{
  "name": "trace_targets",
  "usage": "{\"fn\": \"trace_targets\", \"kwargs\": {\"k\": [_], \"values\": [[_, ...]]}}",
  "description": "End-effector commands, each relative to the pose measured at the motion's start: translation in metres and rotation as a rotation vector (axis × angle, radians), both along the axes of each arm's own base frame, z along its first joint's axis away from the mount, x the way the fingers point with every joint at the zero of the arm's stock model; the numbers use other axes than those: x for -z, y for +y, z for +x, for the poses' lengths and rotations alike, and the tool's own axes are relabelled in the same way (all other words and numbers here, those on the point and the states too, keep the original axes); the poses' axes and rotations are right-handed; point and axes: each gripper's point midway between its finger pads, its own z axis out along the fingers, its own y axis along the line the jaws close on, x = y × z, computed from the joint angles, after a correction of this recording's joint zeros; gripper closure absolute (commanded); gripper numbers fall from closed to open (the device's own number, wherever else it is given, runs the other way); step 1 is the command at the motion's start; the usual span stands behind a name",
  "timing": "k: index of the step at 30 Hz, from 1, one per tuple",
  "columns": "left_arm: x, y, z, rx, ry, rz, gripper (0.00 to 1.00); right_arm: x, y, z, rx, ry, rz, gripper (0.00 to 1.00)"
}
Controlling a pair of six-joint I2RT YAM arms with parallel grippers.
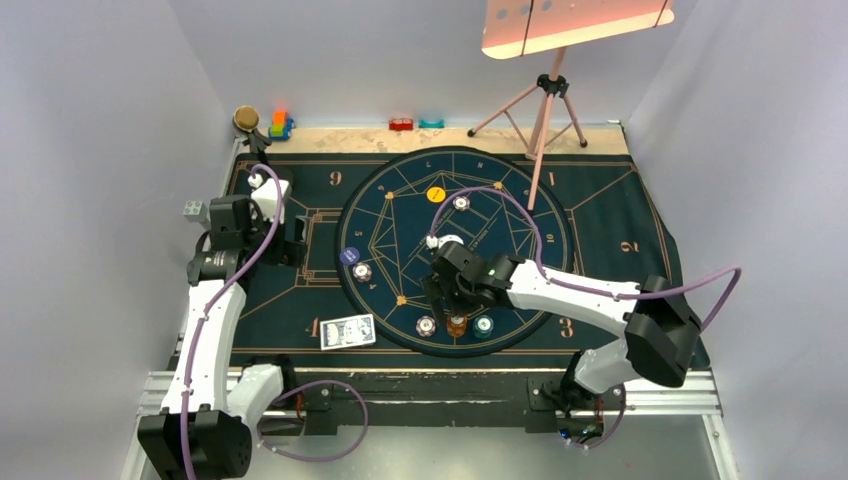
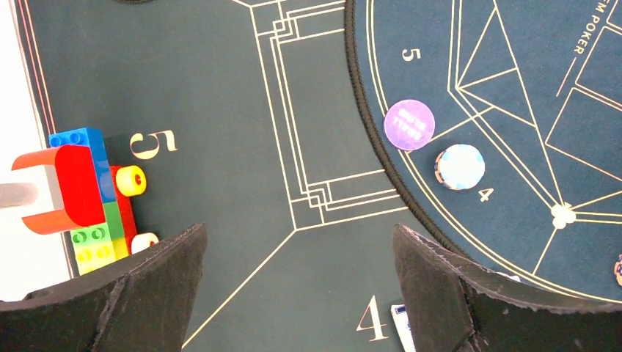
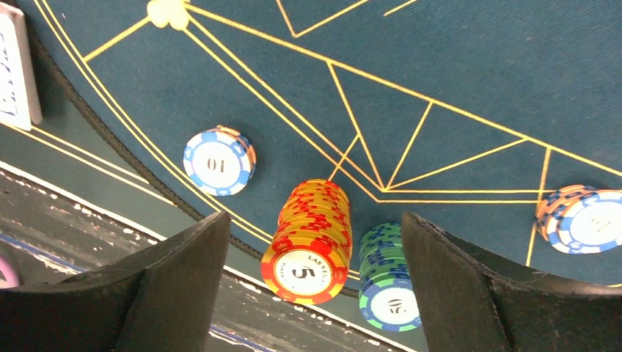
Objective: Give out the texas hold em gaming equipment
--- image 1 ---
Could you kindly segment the pink white chip stack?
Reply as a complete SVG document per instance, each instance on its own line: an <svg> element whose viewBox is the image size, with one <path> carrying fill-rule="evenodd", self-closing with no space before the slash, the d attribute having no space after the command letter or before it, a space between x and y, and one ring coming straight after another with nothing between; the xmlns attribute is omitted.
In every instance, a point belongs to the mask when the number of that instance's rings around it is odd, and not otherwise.
<svg viewBox="0 0 848 480"><path fill-rule="evenodd" d="M430 316L422 316L417 319L415 329L420 337L427 338L435 334L438 324Z"/></svg>

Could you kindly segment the orange chip stack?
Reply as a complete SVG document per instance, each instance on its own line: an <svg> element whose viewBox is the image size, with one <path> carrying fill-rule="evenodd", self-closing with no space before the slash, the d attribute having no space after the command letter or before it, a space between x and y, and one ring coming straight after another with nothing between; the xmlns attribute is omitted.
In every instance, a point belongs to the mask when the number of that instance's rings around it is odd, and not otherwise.
<svg viewBox="0 0 848 480"><path fill-rule="evenodd" d="M467 330L467 326L468 320L465 316L451 316L446 323L447 332L454 339L462 337Z"/></svg>

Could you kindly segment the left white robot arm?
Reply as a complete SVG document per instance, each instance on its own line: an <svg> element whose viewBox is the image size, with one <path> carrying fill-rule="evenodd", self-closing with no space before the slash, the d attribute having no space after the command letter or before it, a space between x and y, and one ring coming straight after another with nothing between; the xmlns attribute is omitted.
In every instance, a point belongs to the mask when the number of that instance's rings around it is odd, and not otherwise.
<svg viewBox="0 0 848 480"><path fill-rule="evenodd" d="M247 290L260 265L299 267L302 242L285 237L293 175L257 164L249 192L189 202L185 214L204 231L187 265L188 311L176 370L157 413L140 418L138 441L162 479L236 479L260 446L266 407L297 399L284 355L258 357L229 388L228 374Z"/></svg>

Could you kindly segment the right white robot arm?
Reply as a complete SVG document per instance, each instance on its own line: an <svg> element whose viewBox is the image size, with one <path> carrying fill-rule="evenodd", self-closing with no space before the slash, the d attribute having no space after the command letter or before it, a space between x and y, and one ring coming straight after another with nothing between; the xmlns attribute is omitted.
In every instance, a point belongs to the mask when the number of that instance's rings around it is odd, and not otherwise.
<svg viewBox="0 0 848 480"><path fill-rule="evenodd" d="M561 381L564 399L584 407L635 379L683 385L701 333L701 320L668 281L610 282L538 265L515 255L485 259L457 237L428 236L432 272L421 281L436 318L480 308L535 310L586 323L614 341L576 354Z"/></svg>

